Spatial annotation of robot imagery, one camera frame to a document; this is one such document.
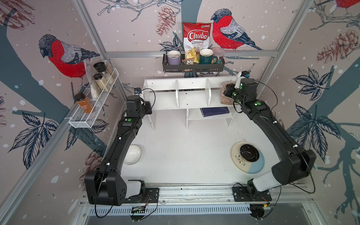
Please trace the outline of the white wooden bookshelf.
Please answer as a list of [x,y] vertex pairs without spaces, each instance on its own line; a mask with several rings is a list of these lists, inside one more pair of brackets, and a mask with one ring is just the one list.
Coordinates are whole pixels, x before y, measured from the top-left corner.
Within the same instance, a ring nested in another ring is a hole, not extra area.
[[[224,119],[228,126],[232,124],[236,111],[232,105],[221,103],[221,85],[236,83],[236,76],[215,76],[201,78],[146,79],[142,96],[154,104],[153,115],[149,116],[151,126],[156,127],[157,111],[182,110],[186,115],[186,127],[189,121]],[[227,107],[229,113],[204,117],[202,108]]]

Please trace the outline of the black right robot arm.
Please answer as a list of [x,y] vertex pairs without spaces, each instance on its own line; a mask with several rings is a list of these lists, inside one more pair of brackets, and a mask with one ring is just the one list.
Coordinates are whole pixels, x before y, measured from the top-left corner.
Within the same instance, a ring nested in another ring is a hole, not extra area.
[[235,84],[226,85],[224,91],[224,95],[239,104],[241,111],[265,133],[280,159],[269,172],[247,182],[247,192],[250,194],[293,184],[310,176],[316,160],[314,151],[306,150],[296,142],[278,124],[269,106],[257,99],[257,87],[258,81],[240,78]]

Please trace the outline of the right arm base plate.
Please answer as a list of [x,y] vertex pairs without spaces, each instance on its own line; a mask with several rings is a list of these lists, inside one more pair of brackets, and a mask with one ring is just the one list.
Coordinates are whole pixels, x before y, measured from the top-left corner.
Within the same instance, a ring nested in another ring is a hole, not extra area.
[[272,197],[269,190],[259,192],[248,191],[247,187],[233,186],[232,194],[235,202],[271,202]]

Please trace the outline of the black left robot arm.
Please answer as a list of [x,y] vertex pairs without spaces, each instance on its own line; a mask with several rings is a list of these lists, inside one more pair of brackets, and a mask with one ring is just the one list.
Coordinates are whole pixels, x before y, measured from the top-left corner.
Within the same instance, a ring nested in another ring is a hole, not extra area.
[[88,201],[93,205],[120,206],[126,199],[127,185],[121,177],[126,153],[142,125],[142,119],[152,114],[149,101],[133,95],[127,98],[126,115],[118,122],[116,137],[103,158],[93,171],[84,178]]

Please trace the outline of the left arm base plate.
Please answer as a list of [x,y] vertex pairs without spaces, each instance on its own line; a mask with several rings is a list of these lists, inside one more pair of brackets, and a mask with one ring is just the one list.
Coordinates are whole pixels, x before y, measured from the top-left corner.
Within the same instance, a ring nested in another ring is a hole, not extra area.
[[146,187],[140,194],[126,198],[124,203],[158,203],[159,191],[158,187]]

